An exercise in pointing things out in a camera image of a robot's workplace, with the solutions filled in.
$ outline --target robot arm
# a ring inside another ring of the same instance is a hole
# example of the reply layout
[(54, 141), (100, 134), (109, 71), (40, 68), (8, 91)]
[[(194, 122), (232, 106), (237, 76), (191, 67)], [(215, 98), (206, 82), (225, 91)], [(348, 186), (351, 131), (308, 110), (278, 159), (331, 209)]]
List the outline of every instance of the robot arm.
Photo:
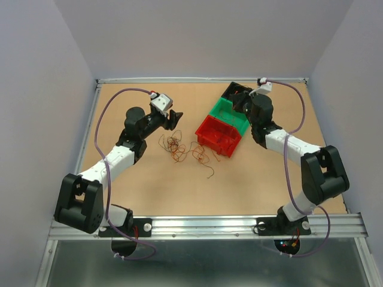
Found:
[[(170, 110), (168, 115), (167, 110), (173, 101), (165, 94), (153, 92), (150, 99), (148, 115), (145, 115), (140, 107), (130, 108), (126, 112), (125, 128), (116, 146), (105, 157), (110, 166), (111, 181), (142, 157), (147, 147), (147, 136), (159, 127), (173, 130), (183, 115), (182, 112), (173, 110)], [(104, 160), (100, 160), (79, 175), (66, 175), (61, 184), (54, 219), (87, 233), (93, 233), (100, 226), (106, 226), (103, 201), (103, 191), (106, 187), (107, 171)], [(83, 200), (76, 198), (82, 195)], [(110, 207), (110, 219), (115, 226), (125, 224), (129, 214), (132, 216), (129, 209), (113, 205)]]
[[(272, 101), (265, 95), (271, 91), (272, 84), (265, 79), (261, 79), (261, 82), (263, 84), (259, 83), (260, 87), (251, 92), (233, 95), (233, 109), (247, 116), (252, 136), (259, 145), (283, 155), (288, 133), (272, 121)], [(294, 201), (305, 214), (300, 213), (289, 202), (278, 211), (279, 225), (288, 225), (288, 222), (303, 218), (325, 200), (336, 197), (349, 188), (348, 177), (335, 147), (322, 148), (289, 136), (286, 153), (287, 158), (301, 168), (302, 192)]]

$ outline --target gray wall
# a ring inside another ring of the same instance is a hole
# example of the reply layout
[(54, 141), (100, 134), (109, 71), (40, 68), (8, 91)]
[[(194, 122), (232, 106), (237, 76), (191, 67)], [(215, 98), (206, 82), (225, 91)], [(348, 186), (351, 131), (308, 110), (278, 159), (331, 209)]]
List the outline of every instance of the gray wall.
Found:
[(52, 0), (0, 8), (0, 280), (34, 286), (94, 80)]
[(327, 144), (339, 147), (368, 244), (383, 274), (383, 3), (355, 0), (309, 80)]
[(352, 0), (55, 0), (96, 78), (308, 77)]

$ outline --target bolt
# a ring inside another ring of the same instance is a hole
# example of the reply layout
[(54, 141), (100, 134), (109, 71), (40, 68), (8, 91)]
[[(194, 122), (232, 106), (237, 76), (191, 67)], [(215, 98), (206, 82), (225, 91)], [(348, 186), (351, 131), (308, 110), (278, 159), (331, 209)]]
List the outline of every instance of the bolt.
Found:
[(151, 224), (150, 223), (145, 223), (144, 224), (144, 231), (149, 232), (151, 230)]
[(302, 227), (304, 230), (309, 230), (310, 229), (310, 223), (308, 223), (307, 221), (303, 221)]

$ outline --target wooden table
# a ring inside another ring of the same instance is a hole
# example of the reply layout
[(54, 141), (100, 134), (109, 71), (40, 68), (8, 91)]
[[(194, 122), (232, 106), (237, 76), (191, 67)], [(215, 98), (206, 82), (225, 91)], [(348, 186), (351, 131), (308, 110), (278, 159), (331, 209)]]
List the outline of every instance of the wooden table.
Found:
[[(177, 129), (182, 131), (182, 143), (196, 141), (194, 134), (208, 115), (228, 83), (151, 83), (104, 84), (101, 89), (89, 143), (83, 161), (83, 170), (94, 165), (100, 156), (93, 146), (95, 125), (110, 97), (126, 87), (139, 87), (166, 93), (173, 98), (175, 111), (183, 112)], [(256, 87), (255, 83), (246, 83)], [(316, 145), (324, 145), (315, 112), (304, 84), (294, 84), (306, 102), (306, 121), (296, 136)], [(274, 120), (286, 130), (300, 122), (302, 107), (292, 89), (273, 85), (269, 94), (274, 105)], [(133, 106), (149, 112), (149, 98), (140, 92), (125, 92), (118, 96), (104, 115), (99, 130), (99, 146), (108, 153), (124, 128), (126, 111)], [(159, 146), (161, 135), (172, 132), (158, 129), (147, 138), (148, 148), (133, 167), (112, 183), (112, 203), (131, 208), (135, 215), (273, 215), (289, 202), (283, 157), (254, 142), (248, 129), (231, 158), (220, 156), (217, 161), (212, 151), (209, 165), (202, 166), (188, 155), (182, 163), (175, 163), (170, 153)], [(301, 190), (300, 168), (290, 163), (294, 193)], [(342, 196), (323, 204), (329, 213), (346, 213)]]

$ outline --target purple cable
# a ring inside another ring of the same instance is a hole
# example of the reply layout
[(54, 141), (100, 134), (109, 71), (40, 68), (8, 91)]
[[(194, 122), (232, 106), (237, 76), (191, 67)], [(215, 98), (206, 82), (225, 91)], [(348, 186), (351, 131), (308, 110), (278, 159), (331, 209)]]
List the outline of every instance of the purple cable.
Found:
[(107, 219), (107, 222), (109, 223), (110, 227), (113, 228), (113, 230), (117, 233), (119, 233), (119, 235), (137, 243), (137, 244), (142, 244), (142, 245), (146, 245), (146, 246), (149, 246), (150, 248), (153, 249), (153, 252), (149, 255), (146, 255), (146, 256), (143, 256), (143, 257), (139, 257), (139, 258), (129, 258), (129, 257), (123, 257), (119, 254), (115, 254), (115, 256), (123, 259), (123, 260), (142, 260), (142, 259), (147, 259), (149, 257), (152, 257), (154, 254), (156, 254), (157, 252), (157, 248), (150, 244), (150, 243), (147, 243), (147, 242), (143, 242), (141, 240), (138, 240), (136, 238), (133, 238), (133, 237), (130, 237), (129, 235), (127, 234), (124, 234), (124, 232), (118, 230), (118, 228), (116, 226), (113, 225), (113, 223), (110, 221), (109, 219), (109, 207), (110, 207), (110, 201), (111, 201), (111, 176), (110, 176), (110, 167), (109, 167), (109, 163), (106, 161), (106, 158), (105, 158), (105, 154), (101, 151), (101, 149), (99, 148), (98, 144), (97, 144), (97, 135), (98, 135), (98, 130), (100, 128), (100, 123), (101, 123), (101, 120), (102, 120), (102, 117), (104, 116), (107, 108), (109, 107), (110, 103), (121, 93), (123, 93), (124, 91), (141, 91), (141, 92), (144, 92), (144, 93), (147, 93), (147, 94), (150, 94), (149, 91), (146, 91), (146, 90), (143, 90), (141, 88), (124, 88), (123, 90), (120, 90), (118, 91), (113, 97), (110, 98), (110, 100), (107, 102), (107, 104), (105, 105), (105, 108), (102, 110), (101, 112), (101, 115), (98, 119), (98, 122), (97, 122), (97, 125), (96, 125), (96, 131), (95, 131), (95, 141), (94, 141), (94, 144), (95, 144), (95, 148), (96, 150), (98, 151), (98, 153), (101, 155), (102, 159), (104, 160), (104, 163), (105, 163), (105, 167), (107, 168), (107, 182), (108, 182), (108, 198), (107, 198), (107, 208), (106, 208), (106, 211), (105, 211), (105, 218)]
[[(287, 83), (284, 83), (284, 82), (279, 82), (279, 81), (272, 81), (272, 80), (266, 80), (267, 82), (270, 82), (270, 83), (275, 83), (275, 84), (279, 84), (279, 85), (283, 85), (283, 86), (286, 86), (286, 87), (289, 87), (289, 88), (292, 88), (299, 96), (299, 99), (302, 103), (302, 120), (300, 121), (300, 124), (299, 126), (290, 131), (288, 133), (288, 135), (285, 137), (285, 142), (284, 142), (284, 147), (283, 147), (283, 161), (284, 161), (284, 166), (285, 166), (285, 176), (286, 176), (286, 183), (287, 183), (287, 189), (288, 189), (288, 195), (290, 196), (290, 200), (293, 204), (293, 206), (295, 207), (296, 210), (298, 210), (299, 213), (301, 214), (304, 214), (304, 215), (309, 215), (310, 213), (307, 213), (307, 212), (304, 212), (302, 211), (298, 205), (296, 204), (295, 202), (295, 199), (294, 199), (294, 195), (293, 195), (293, 190), (291, 189), (291, 182), (290, 182), (290, 175), (289, 175), (289, 172), (288, 172), (288, 164), (287, 164), (287, 147), (288, 147), (288, 137), (293, 134), (293, 133), (296, 133), (298, 132), (302, 126), (303, 126), (303, 123), (305, 122), (305, 118), (306, 118), (306, 106), (305, 106), (305, 101), (303, 100), (303, 96), (302, 94), (300, 93), (300, 91), (298, 91), (297, 88), (295, 88), (294, 86), (290, 85), (290, 84), (287, 84)], [(327, 240), (329, 239), (329, 236), (330, 236), (330, 229), (331, 229), (331, 222), (330, 222), (330, 217), (329, 217), (329, 214), (327, 213), (327, 211), (322, 207), (322, 206), (317, 206), (318, 208), (320, 208), (321, 210), (323, 210), (324, 214), (326, 215), (327, 217), (327, 222), (328, 222), (328, 228), (327, 228), (327, 234), (322, 242), (322, 244), (319, 245), (318, 248), (316, 248), (315, 250), (313, 251), (310, 251), (306, 254), (301, 254), (301, 255), (292, 255), (293, 257), (307, 257), (307, 256), (310, 256), (316, 252), (318, 252), (320, 249), (322, 249), (322, 247), (327, 243)]]

